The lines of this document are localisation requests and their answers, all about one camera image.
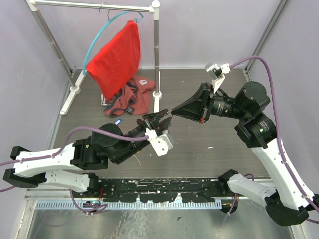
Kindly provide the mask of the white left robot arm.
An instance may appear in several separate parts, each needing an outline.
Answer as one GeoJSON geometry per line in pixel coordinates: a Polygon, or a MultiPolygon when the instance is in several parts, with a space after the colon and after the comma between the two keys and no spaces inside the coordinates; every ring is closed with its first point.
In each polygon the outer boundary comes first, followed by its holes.
{"type": "Polygon", "coordinates": [[[77,127],[57,149],[32,152],[15,146],[11,161],[5,163],[12,167],[5,170],[3,180],[17,188],[46,184],[95,197],[101,188],[95,170],[107,169],[109,162],[119,165],[149,145],[158,157],[173,148],[171,120],[165,109],[143,115],[126,134],[109,123],[99,129],[77,127]]]}

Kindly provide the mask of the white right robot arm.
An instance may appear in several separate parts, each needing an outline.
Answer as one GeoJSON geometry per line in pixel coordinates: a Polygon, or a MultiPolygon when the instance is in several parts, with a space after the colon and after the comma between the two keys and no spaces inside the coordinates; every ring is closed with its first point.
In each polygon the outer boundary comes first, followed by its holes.
{"type": "Polygon", "coordinates": [[[222,89],[215,93],[207,83],[201,84],[188,100],[172,109],[172,114],[205,123],[211,115],[237,119],[238,137],[260,159],[275,187],[269,188],[247,179],[235,170],[218,177],[218,189],[224,196],[243,195],[266,209],[269,217],[281,226],[298,225],[309,219],[309,211],[319,204],[314,194],[291,169],[284,149],[278,147],[276,126],[263,113],[270,103],[265,87],[258,82],[247,82],[235,97],[222,89]]]}

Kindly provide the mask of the keyring with tagged keys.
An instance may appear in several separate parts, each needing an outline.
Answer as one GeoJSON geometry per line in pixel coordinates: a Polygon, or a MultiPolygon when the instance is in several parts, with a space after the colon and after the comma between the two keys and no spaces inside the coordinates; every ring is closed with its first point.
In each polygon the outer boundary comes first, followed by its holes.
{"type": "Polygon", "coordinates": [[[169,117],[173,117],[173,116],[174,116],[174,115],[172,114],[172,112],[167,112],[166,115],[169,116],[169,117]]]}

